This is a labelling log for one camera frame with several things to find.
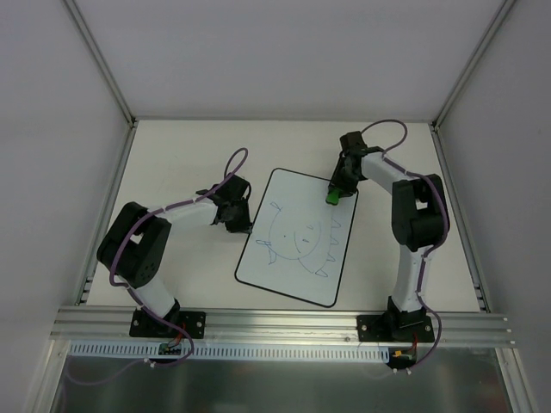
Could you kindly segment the green whiteboard eraser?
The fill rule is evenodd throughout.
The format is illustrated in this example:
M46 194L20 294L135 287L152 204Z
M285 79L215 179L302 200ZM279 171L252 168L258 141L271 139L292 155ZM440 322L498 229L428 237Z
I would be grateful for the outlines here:
M325 202L331 206L337 206L342 195L342 190L337 187L329 187Z

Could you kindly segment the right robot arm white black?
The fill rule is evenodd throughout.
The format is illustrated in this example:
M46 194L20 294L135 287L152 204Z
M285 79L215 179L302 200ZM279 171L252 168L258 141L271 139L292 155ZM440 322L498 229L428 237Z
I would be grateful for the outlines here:
M379 316L356 318L360 342L436 343L440 329L424 299L432 253L446 240L449 214L440 176L423 176L398 165L379 146L369 147L359 131L340 139L341 151L326 202L336 206L372 181L391 195L391 228L399 244L399 267L387 308Z

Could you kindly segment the white whiteboard black frame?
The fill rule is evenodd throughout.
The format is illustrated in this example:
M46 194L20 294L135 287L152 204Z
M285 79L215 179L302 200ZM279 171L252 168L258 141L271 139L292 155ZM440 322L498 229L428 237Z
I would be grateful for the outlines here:
M328 204L325 178L276 168L235 270L245 285L331 308L344 273L358 195Z

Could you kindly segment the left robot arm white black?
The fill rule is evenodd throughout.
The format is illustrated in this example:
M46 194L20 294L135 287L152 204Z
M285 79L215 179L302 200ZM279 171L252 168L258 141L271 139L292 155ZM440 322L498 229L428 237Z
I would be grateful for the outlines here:
M189 231L222 224L230 233L250 233L251 184L228 175L190 200L146 208L131 201L124 205L98 247L96 259L109 271L109 282L124 287L149 317L160 336L179 326L180 304L158 276L171 230Z

